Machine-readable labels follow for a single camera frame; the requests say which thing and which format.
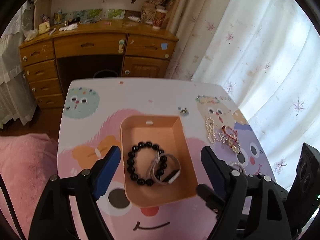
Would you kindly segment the pink jewelry tray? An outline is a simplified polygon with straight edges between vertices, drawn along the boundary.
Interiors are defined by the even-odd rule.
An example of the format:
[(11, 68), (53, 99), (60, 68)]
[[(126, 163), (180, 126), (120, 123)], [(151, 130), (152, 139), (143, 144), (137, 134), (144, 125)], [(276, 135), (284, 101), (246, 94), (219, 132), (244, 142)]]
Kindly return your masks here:
[(197, 178), (179, 116), (129, 116), (120, 139), (129, 201), (147, 208), (195, 197)]

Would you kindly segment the red patterned cup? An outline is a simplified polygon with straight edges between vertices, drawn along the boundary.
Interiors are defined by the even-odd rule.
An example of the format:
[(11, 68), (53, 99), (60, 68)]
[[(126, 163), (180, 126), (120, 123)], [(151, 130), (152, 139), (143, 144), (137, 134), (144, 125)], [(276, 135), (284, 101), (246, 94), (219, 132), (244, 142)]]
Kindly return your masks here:
[(161, 29), (161, 26), (165, 20), (167, 15), (167, 10), (164, 9), (156, 9), (155, 18), (153, 20), (153, 29)]

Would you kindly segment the pink band smart watch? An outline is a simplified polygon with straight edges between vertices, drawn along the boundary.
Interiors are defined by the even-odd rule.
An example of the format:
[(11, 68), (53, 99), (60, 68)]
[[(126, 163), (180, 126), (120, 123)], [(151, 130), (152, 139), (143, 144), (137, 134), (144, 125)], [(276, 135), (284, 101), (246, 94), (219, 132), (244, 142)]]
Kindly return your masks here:
[(167, 153), (158, 154), (149, 168), (150, 178), (162, 186), (172, 184), (180, 174), (180, 162), (175, 156)]

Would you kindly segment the cream mug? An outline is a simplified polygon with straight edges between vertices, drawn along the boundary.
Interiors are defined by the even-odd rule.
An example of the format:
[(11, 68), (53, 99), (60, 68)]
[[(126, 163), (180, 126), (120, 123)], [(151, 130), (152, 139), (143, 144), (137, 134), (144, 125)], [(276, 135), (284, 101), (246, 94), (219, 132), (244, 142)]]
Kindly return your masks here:
[(50, 30), (50, 22), (46, 21), (46, 22), (40, 23), (38, 30), (40, 35), (47, 33)]

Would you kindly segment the cartoon printed table cover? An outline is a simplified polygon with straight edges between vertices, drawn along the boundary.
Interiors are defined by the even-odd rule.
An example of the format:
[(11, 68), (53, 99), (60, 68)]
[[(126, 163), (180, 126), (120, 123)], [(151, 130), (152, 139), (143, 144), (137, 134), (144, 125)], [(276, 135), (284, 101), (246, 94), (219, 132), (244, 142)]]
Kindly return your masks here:
[[(114, 239), (206, 239), (216, 215), (195, 194), (210, 184), (201, 150), (209, 144), (206, 120), (216, 132), (236, 132), (240, 153), (221, 142), (219, 159), (248, 174), (271, 176), (272, 168), (255, 133), (222, 87), (165, 79), (114, 78), (73, 81), (63, 109), (57, 171), (77, 175), (121, 148), (111, 167), (109, 187), (97, 205)], [(168, 186), (138, 186), (127, 172), (127, 155), (139, 142), (158, 144), (175, 156), (181, 174)]]

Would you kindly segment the wooden desk with drawers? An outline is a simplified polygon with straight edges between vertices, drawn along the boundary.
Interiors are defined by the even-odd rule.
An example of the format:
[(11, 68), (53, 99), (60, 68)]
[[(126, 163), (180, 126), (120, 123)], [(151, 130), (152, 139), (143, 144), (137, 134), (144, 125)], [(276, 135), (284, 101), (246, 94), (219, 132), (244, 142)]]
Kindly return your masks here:
[(73, 80), (163, 78), (178, 37), (124, 20), (80, 24), (23, 42), (22, 66), (40, 108), (61, 108)]

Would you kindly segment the white floral curtain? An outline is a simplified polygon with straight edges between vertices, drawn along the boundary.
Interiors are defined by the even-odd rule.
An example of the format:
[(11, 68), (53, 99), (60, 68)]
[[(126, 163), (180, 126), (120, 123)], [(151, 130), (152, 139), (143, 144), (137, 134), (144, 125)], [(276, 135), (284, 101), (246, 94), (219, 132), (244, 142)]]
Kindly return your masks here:
[(180, 0), (166, 77), (221, 85), (248, 120), (277, 182), (302, 145), (319, 148), (319, 34), (294, 0)]

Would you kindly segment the white lace cloth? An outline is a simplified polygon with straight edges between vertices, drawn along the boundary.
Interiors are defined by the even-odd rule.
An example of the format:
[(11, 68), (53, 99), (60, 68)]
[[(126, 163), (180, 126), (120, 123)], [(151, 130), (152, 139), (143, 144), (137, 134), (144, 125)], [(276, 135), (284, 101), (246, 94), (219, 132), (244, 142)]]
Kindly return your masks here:
[(21, 63), (19, 46), (24, 32), (33, 27), (33, 10), (25, 2), (1, 35), (1, 128), (10, 120), (23, 125), (31, 121), (36, 100), (29, 88)]

